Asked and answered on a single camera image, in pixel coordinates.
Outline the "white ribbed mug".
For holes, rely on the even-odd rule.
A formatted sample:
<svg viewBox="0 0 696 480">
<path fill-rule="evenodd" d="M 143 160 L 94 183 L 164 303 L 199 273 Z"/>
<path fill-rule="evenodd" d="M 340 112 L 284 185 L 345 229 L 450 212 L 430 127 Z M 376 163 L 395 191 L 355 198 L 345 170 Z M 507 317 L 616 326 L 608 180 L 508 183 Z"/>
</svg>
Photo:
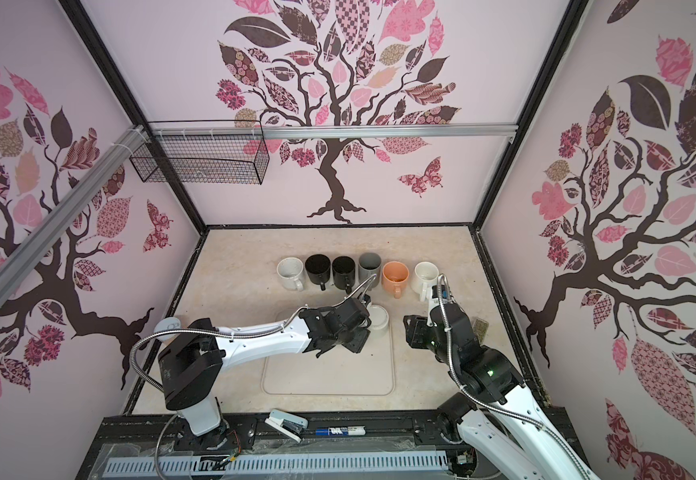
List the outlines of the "white ribbed mug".
<svg viewBox="0 0 696 480">
<path fill-rule="evenodd" d="M 415 265 L 410 287 L 420 302 L 428 300 L 439 275 L 438 267 L 432 262 L 423 261 Z"/>
</svg>

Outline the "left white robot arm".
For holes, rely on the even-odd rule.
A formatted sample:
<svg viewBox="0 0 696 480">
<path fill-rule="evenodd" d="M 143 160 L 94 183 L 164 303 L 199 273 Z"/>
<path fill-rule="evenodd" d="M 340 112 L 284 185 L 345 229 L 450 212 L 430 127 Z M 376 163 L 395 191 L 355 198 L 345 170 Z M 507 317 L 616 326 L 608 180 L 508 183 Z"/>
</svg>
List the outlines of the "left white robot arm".
<svg viewBox="0 0 696 480">
<path fill-rule="evenodd" d="M 284 354 L 321 356 L 337 346 L 358 354 L 369 338 L 367 302 L 346 298 L 333 306 L 301 307 L 288 319 L 244 328 L 220 328 L 207 318 L 194 321 L 158 355 L 165 406 L 184 419 L 193 435 L 223 423 L 211 396 L 223 369 Z"/>
</svg>

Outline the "cream mug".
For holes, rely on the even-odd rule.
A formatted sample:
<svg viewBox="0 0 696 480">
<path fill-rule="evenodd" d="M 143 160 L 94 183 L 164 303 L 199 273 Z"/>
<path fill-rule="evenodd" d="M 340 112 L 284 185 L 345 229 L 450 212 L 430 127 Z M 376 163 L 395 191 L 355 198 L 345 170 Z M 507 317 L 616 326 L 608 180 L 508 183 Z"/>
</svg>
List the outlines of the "cream mug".
<svg viewBox="0 0 696 480">
<path fill-rule="evenodd" d="M 281 285 L 288 291 L 303 291 L 305 288 L 305 269 L 301 259 L 287 257 L 276 267 Z"/>
</svg>

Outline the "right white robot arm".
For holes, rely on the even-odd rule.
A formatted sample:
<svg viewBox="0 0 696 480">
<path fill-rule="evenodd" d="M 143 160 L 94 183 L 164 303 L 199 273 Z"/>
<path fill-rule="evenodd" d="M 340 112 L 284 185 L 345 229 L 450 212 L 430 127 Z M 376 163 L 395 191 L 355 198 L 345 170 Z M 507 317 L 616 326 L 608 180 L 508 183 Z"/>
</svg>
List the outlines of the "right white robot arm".
<svg viewBox="0 0 696 480">
<path fill-rule="evenodd" d="M 596 479 L 552 424 L 523 377 L 499 350 L 478 339 L 453 301 L 429 302 L 426 316 L 403 319 L 413 349 L 429 350 L 458 392 L 438 408 L 443 438 L 472 447 L 508 479 Z"/>
</svg>

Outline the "peach orange mug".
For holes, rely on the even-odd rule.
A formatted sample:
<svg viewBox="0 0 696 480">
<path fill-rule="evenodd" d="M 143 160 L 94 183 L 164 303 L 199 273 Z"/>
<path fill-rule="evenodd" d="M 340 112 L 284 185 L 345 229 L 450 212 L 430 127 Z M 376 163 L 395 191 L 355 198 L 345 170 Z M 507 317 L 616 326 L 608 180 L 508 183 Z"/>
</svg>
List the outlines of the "peach orange mug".
<svg viewBox="0 0 696 480">
<path fill-rule="evenodd" d="M 383 289 L 395 299 L 400 299 L 409 281 L 408 267 L 399 261 L 389 261 L 382 268 Z"/>
</svg>

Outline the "black and white mug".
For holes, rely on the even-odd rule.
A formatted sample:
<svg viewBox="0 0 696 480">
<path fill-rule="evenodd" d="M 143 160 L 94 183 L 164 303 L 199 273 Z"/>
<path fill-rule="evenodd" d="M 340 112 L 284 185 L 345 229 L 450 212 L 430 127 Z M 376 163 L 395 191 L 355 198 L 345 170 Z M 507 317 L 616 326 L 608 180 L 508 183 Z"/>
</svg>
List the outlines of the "black and white mug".
<svg viewBox="0 0 696 480">
<path fill-rule="evenodd" d="M 313 254 L 306 259 L 304 266 L 310 282 L 325 291 L 331 278 L 330 258 L 324 254 Z"/>
</svg>

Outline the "grey mug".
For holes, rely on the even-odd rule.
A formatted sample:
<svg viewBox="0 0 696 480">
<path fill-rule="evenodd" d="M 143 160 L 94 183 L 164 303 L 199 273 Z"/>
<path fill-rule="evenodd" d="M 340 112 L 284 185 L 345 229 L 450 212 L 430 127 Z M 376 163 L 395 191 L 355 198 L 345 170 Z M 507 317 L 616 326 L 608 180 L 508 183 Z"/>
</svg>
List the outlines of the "grey mug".
<svg viewBox="0 0 696 480">
<path fill-rule="evenodd" d="M 358 262 L 358 280 L 359 283 L 371 279 L 367 284 L 369 290 L 374 289 L 381 280 L 382 259 L 375 252 L 365 252 L 360 255 Z"/>
</svg>

